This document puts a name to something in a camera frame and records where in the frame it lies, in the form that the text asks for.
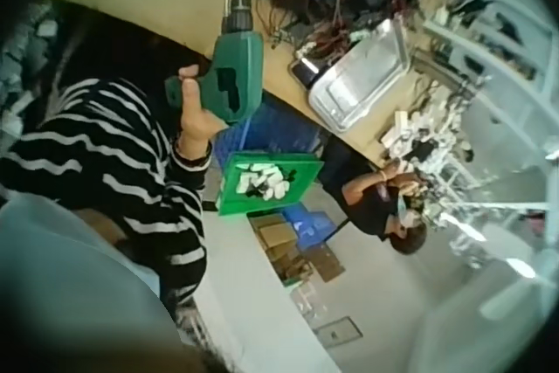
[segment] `workbench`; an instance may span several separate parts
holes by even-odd
[[[224,0],[65,1],[139,25],[209,58],[219,35],[224,9]],[[260,14],[267,17],[271,8],[269,0],[259,0],[258,5],[257,0],[252,1],[253,9],[258,6]],[[256,13],[254,23],[256,30],[264,34]],[[307,93],[287,71],[292,61],[293,48],[290,45],[281,44],[273,49],[272,44],[266,42],[264,88],[306,117],[323,125],[319,116],[308,105]],[[394,111],[407,109],[415,100],[416,79],[417,74],[409,72],[374,105],[368,116],[340,137],[372,162],[381,164],[384,147],[378,140],[393,122]]]

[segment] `woman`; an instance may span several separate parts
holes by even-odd
[[[212,138],[226,128],[202,109],[197,66],[183,68],[181,130],[168,138],[146,94],[124,79],[68,87],[54,112],[0,160],[0,192],[48,197],[159,276],[181,303],[206,269],[200,193]]]
[[[426,227],[417,211],[408,210],[400,191],[419,183],[413,174],[398,175],[399,162],[372,172],[369,162],[332,136],[324,149],[319,179],[360,231],[388,239],[392,247],[410,255],[423,246]]]

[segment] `green crate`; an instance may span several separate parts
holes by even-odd
[[[295,169],[297,175],[295,175],[295,180],[291,183],[285,197],[280,200],[272,198],[269,201],[264,201],[262,198],[237,194],[238,181],[241,174],[245,172],[237,168],[240,163],[273,163],[280,166],[285,172]],[[303,153],[237,152],[230,157],[225,167],[224,181],[218,197],[219,215],[246,214],[251,211],[277,209],[278,207],[298,203],[318,175],[323,164],[324,162],[320,161],[315,155]]]

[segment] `striped shirt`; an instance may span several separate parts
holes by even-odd
[[[178,303],[206,269],[201,191],[210,164],[177,154],[145,93],[123,79],[87,79],[60,95],[54,112],[0,160],[0,193],[48,197],[93,209],[128,237],[135,262],[154,269]]]

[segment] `stainless steel tray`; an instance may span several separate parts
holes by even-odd
[[[332,130],[343,133],[409,69],[402,24],[386,20],[314,83],[310,106]]]

